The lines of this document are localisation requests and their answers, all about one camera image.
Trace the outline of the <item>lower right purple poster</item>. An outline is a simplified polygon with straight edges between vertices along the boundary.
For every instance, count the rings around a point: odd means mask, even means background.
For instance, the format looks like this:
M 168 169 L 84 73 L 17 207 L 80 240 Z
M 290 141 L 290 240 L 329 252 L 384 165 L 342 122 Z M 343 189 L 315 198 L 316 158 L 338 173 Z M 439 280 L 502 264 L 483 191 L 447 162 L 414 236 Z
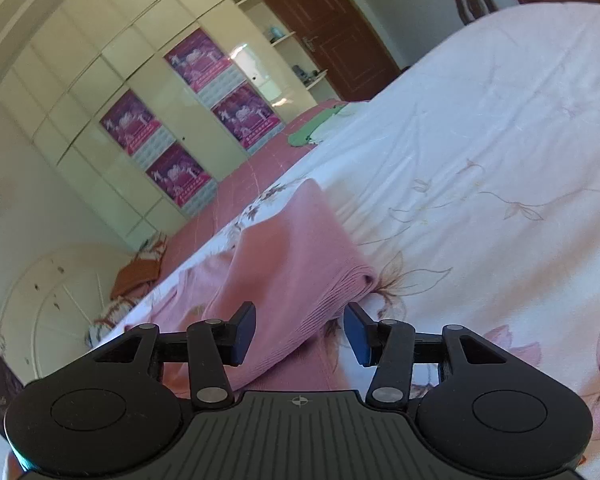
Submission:
M 249 154 L 260 150 L 284 128 L 270 104 L 248 82 L 220 99 L 211 110 Z

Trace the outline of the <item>purple poster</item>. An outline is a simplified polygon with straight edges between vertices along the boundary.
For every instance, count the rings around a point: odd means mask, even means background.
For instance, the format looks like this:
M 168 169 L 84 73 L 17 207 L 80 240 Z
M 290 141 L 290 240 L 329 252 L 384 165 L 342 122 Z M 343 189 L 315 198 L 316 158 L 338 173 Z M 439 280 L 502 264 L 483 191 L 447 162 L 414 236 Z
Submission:
M 129 155 L 134 155 L 160 128 L 160 122 L 132 90 L 126 90 L 99 121 Z
M 284 128 L 270 104 L 248 82 L 220 99 L 211 110 L 249 154 L 260 150 Z
M 202 28 L 194 30 L 163 57 L 195 92 L 206 88 L 232 65 Z
M 178 142 L 154 161 L 147 174 L 178 206 L 185 205 L 211 180 L 204 168 Z

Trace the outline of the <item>white floral bed sheet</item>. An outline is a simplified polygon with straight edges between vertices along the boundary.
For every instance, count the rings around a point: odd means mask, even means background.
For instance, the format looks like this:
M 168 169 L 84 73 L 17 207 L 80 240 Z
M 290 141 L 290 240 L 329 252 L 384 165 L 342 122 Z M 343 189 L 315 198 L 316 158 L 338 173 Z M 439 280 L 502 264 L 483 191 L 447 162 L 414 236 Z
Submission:
M 419 333 L 465 326 L 570 388 L 593 419 L 579 471 L 600 479 L 600 4 L 480 18 L 367 103 L 146 296 L 313 180 L 377 273 L 355 302 Z M 328 333 L 340 390 L 366 396 L 343 311 Z

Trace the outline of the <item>pink knit sweater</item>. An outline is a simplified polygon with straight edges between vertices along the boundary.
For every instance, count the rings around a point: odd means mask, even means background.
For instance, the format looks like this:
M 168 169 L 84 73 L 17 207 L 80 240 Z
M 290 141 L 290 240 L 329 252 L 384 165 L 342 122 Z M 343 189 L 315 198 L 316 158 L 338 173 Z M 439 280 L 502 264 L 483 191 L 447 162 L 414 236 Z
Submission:
M 140 323 L 182 332 L 227 320 L 250 301 L 256 330 L 242 365 L 226 371 L 233 390 L 340 390 L 348 382 L 329 326 L 376 283 L 321 188 L 306 180 L 281 211 L 245 228 L 233 248 L 181 271 L 166 292 L 146 296 L 106 338 Z

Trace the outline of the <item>corner shelf unit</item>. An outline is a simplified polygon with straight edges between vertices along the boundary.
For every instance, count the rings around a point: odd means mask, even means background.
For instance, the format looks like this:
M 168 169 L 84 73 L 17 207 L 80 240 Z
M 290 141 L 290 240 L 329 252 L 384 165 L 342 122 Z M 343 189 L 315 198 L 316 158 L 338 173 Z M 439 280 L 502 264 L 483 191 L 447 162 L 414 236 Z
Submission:
M 234 0 L 234 3 L 260 29 L 317 103 L 339 99 L 327 78 L 328 70 L 314 61 L 298 32 L 289 28 L 265 0 Z

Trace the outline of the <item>upper left purple poster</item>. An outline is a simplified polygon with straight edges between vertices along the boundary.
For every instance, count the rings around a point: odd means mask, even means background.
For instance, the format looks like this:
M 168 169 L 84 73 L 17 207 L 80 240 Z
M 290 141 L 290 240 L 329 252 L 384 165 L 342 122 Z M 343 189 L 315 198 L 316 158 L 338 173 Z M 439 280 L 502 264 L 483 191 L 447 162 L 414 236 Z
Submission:
M 99 121 L 129 155 L 134 155 L 160 128 L 160 122 L 132 90 L 126 90 Z

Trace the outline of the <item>patterned white brown pillow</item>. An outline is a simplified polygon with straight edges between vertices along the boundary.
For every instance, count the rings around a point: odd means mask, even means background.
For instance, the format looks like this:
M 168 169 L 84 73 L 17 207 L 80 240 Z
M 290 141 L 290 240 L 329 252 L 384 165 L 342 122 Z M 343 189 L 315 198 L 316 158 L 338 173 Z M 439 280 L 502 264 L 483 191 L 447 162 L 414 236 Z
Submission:
M 87 347 L 96 348 L 139 303 L 140 300 L 133 297 L 119 296 L 111 300 L 88 326 L 85 334 Z

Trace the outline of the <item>cream wardrobe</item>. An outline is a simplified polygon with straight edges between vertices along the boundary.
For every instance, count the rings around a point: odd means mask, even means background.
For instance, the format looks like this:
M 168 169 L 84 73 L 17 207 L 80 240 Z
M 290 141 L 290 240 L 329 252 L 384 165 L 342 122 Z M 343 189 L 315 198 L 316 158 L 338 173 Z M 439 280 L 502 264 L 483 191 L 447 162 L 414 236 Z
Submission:
M 202 28 L 232 65 L 199 92 L 163 55 Z M 284 125 L 316 101 L 234 0 L 0 0 L 0 102 L 129 244 L 174 232 L 253 155 L 212 113 L 248 82 Z M 102 128 L 132 90 L 160 128 L 129 155 Z M 147 170 L 178 142 L 211 180 L 178 206 Z

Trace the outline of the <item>orange striped pillow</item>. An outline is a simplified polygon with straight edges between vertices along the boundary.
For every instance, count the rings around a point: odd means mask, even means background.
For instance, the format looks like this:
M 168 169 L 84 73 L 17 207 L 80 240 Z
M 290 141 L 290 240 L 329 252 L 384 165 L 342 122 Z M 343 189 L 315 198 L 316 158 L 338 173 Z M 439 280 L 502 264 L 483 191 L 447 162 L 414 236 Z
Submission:
M 163 254 L 148 252 L 132 259 L 117 274 L 110 299 L 142 299 L 160 278 Z

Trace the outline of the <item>brown wooden door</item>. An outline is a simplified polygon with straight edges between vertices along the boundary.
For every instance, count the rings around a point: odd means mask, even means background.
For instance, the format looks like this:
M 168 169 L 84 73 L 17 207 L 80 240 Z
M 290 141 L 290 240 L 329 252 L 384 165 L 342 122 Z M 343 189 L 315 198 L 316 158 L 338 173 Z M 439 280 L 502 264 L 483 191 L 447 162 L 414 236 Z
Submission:
M 346 101 L 376 96 L 400 76 L 388 49 L 352 0 L 265 0 L 300 37 Z

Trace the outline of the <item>cream rounded headboard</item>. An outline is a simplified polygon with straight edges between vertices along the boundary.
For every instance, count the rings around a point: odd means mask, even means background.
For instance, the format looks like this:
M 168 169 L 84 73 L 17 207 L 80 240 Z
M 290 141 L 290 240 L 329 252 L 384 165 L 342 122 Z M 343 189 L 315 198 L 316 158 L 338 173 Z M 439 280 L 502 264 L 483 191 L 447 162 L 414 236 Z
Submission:
M 70 245 L 32 263 L 0 313 L 0 356 L 27 384 L 89 352 L 88 328 L 109 302 L 131 254 L 102 244 Z

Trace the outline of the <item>green folded cloth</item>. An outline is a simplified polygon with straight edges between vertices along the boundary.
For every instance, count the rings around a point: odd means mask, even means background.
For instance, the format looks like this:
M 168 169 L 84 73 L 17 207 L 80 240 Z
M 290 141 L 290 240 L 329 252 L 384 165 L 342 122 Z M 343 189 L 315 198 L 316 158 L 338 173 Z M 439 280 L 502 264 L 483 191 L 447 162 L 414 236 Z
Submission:
M 293 148 L 301 148 L 311 142 L 311 136 L 314 131 L 329 118 L 337 115 L 340 110 L 346 107 L 346 104 L 338 104 L 327 108 L 322 108 L 317 114 L 308 119 L 302 119 L 297 129 L 287 136 L 287 142 Z

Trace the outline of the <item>lower left purple poster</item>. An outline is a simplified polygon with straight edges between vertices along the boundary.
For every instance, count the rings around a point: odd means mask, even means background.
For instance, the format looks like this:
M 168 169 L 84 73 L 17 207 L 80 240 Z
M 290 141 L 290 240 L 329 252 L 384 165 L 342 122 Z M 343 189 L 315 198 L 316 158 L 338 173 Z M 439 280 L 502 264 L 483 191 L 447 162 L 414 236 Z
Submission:
M 178 206 L 185 205 L 211 180 L 204 168 L 178 142 L 154 161 L 147 174 Z

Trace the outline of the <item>pink checked bed cover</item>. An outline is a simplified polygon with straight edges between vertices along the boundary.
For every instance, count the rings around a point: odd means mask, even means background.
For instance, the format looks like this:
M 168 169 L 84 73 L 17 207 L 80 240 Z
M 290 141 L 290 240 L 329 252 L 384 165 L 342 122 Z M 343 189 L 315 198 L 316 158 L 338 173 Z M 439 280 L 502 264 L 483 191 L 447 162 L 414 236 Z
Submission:
M 294 118 L 280 133 L 266 142 L 241 164 L 232 174 L 218 184 L 216 194 L 200 214 L 188 220 L 184 226 L 169 237 L 166 243 L 159 282 L 163 282 L 185 260 L 233 222 L 247 206 L 262 195 L 296 162 L 309 154 L 316 145 L 309 143 L 301 148 L 293 148 L 287 142 L 302 119 L 308 119 L 322 108 L 351 102 L 327 100 L 317 104 Z

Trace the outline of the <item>white folded cloth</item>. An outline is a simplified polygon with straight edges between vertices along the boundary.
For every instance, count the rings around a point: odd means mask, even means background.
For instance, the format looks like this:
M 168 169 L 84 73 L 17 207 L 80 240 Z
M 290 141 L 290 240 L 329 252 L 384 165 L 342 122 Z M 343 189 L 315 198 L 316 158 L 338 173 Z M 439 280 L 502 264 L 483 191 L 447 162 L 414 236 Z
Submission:
M 311 133 L 309 142 L 314 145 L 321 144 L 330 136 L 340 133 L 363 115 L 367 105 L 367 102 L 351 102 L 340 108 Z

